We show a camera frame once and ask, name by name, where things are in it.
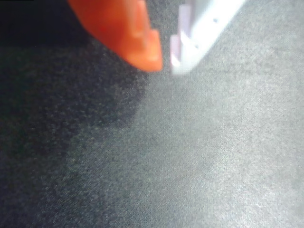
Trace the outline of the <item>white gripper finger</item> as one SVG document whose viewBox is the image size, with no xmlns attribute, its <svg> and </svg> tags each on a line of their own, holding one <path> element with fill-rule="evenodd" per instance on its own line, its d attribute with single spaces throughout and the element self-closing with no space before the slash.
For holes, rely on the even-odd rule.
<svg viewBox="0 0 304 228">
<path fill-rule="evenodd" d="M 185 75 L 209 52 L 245 0 L 187 0 L 179 6 L 177 33 L 170 37 L 173 75 Z"/>
</svg>

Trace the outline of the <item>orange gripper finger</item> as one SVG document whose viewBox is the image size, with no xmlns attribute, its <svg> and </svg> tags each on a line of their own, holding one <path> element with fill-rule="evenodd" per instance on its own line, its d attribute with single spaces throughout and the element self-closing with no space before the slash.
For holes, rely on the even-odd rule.
<svg viewBox="0 0 304 228">
<path fill-rule="evenodd" d="M 144 0 L 70 0 L 83 28 L 116 55 L 145 72 L 162 70 L 159 32 Z"/>
</svg>

